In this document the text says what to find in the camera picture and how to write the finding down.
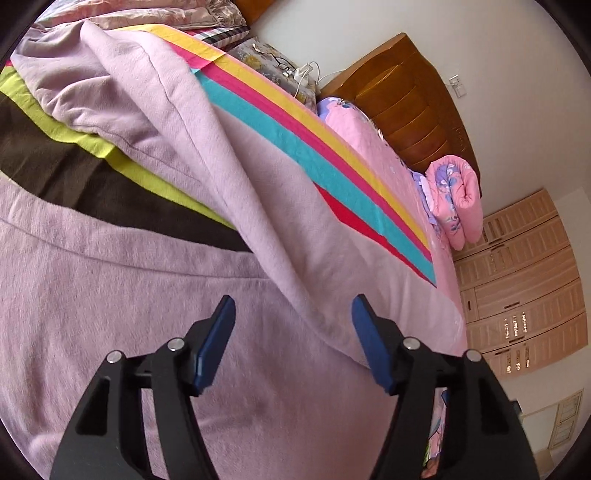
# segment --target pink stripe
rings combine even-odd
[[[203,74],[214,80],[215,82],[228,88],[230,91],[239,95],[259,110],[263,111],[271,118],[274,118],[283,127],[296,134],[301,140],[307,143],[311,148],[314,148],[320,155],[331,162],[339,171],[341,171],[357,188],[364,192],[372,201],[378,205],[382,211],[400,228],[403,233],[413,242],[419,251],[429,260],[432,261],[431,252],[418,239],[416,234],[410,227],[404,223],[398,213],[382,198],[371,186],[344,161],[335,151],[326,145],[320,138],[314,135],[304,125],[299,123],[295,118],[289,115],[286,111],[271,102],[264,95],[257,92],[249,85],[241,82],[230,73],[221,69],[213,61],[203,59],[184,48],[175,44],[170,44],[173,50],[178,53],[191,68],[201,69]]]

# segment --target rolled pink comforter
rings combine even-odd
[[[455,250],[482,235],[482,204],[478,177],[466,160],[446,155],[425,173],[433,197],[432,213]]]

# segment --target wardrobe door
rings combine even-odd
[[[461,291],[460,299],[462,300],[464,320],[466,323],[477,321],[480,317],[478,316],[478,304],[476,302],[476,291],[474,288]]]
[[[562,325],[509,348],[485,353],[499,378],[513,378],[546,367],[587,345],[587,315],[582,313]]]
[[[460,290],[477,287],[542,260],[569,245],[560,217],[455,262]]]
[[[525,305],[469,323],[468,347],[482,353],[506,348],[568,322],[584,311],[583,288],[578,278]]]
[[[485,218],[480,240],[454,252],[454,260],[494,247],[558,215],[546,190],[530,195]]]
[[[481,319],[539,299],[579,277],[573,250],[563,248],[529,267],[475,288]]]

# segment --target wall outlet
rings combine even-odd
[[[459,75],[454,75],[452,78],[449,79],[449,84],[452,86],[453,91],[456,92],[456,96],[458,98],[462,98],[468,92],[466,91],[466,87],[460,80]]]

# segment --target lavender cloth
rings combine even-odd
[[[220,478],[368,478],[394,402],[365,367],[351,301],[365,293],[406,335],[460,353],[453,303],[342,225],[300,167],[212,107],[159,38],[81,23],[29,33],[12,62],[47,113],[98,132],[228,218],[253,252],[108,225],[0,178],[0,362],[10,366],[0,418],[27,459],[48,477],[108,351],[151,351],[227,293],[236,329],[196,403]]]

